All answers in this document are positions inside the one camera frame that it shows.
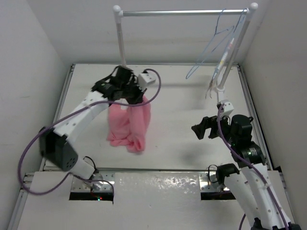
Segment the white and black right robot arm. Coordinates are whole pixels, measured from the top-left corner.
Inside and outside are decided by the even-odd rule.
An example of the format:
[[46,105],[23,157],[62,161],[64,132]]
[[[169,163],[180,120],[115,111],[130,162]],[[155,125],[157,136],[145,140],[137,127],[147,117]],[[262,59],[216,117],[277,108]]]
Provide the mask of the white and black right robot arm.
[[220,137],[231,149],[235,163],[220,165],[216,181],[226,186],[235,197],[252,230],[299,230],[283,210],[269,178],[265,157],[252,141],[252,117],[235,115],[204,117],[191,129],[203,139],[210,129],[209,138]]

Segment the pink t shirt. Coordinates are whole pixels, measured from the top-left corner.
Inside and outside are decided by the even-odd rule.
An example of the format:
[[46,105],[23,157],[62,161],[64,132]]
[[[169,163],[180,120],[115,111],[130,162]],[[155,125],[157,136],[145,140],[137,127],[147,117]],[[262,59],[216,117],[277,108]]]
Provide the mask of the pink t shirt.
[[107,140],[113,147],[125,146],[128,152],[141,153],[146,146],[146,133],[151,120],[151,105],[121,108],[113,104],[108,110]]

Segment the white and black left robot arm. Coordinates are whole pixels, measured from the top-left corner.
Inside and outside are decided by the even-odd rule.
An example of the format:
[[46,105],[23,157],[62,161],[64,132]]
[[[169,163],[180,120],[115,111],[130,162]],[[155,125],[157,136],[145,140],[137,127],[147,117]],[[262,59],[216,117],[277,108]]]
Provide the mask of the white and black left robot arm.
[[117,66],[107,77],[98,80],[82,102],[68,115],[46,130],[39,138],[42,156],[64,172],[91,180],[97,170],[85,162],[74,148],[82,131],[103,111],[127,101],[128,108],[139,108],[144,103],[147,87],[155,82],[148,71],[135,75],[133,70]]

